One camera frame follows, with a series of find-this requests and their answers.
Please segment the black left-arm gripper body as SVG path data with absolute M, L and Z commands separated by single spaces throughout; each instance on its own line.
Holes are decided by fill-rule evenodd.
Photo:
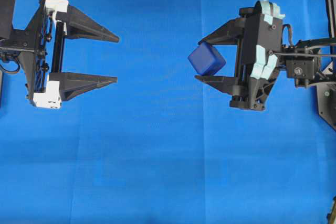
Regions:
M 58 21 L 56 15 L 65 13 L 68 5 L 68 0 L 40 0 L 38 9 L 25 28 L 30 41 L 28 48 L 19 54 L 18 61 L 26 77 L 26 98 L 39 108 L 61 107 L 60 82 L 50 81 L 47 74 L 46 43 L 52 35 L 52 26 Z

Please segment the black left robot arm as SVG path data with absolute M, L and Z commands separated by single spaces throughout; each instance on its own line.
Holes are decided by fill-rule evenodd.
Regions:
M 117 83 L 116 77 L 63 72 L 66 39 L 118 42 L 119 37 L 99 25 L 68 0 L 39 0 L 39 8 L 25 29 L 12 25 L 15 0 L 1 0 L 1 61 L 17 69 L 1 72 L 26 76 L 26 98 L 39 108 L 58 109 L 65 101 Z

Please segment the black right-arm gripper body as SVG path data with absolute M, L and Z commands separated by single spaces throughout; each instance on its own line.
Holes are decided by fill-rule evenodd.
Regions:
M 280 7 L 268 0 L 258 0 L 246 16 L 239 66 L 240 85 L 245 93 L 235 95 L 230 107 L 264 110 L 266 100 L 279 76 L 276 68 L 281 50 L 282 22 Z

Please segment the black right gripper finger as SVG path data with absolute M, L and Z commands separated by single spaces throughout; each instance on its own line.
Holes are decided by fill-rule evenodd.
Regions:
M 248 89 L 239 83 L 238 77 L 226 76 L 195 76 L 195 78 L 216 90 L 229 95 L 247 96 Z
M 243 41 L 245 19 L 231 19 L 198 42 L 210 45 L 238 45 Z

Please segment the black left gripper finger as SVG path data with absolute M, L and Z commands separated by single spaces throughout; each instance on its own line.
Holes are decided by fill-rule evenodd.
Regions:
M 107 28 L 99 25 L 82 11 L 68 5 L 66 12 L 57 12 L 56 20 L 66 24 L 67 39 L 92 39 L 109 42 L 119 42 L 119 37 Z
M 62 101 L 118 82 L 117 77 L 107 77 L 73 72 L 52 72 L 50 81 L 59 81 L 59 93 Z

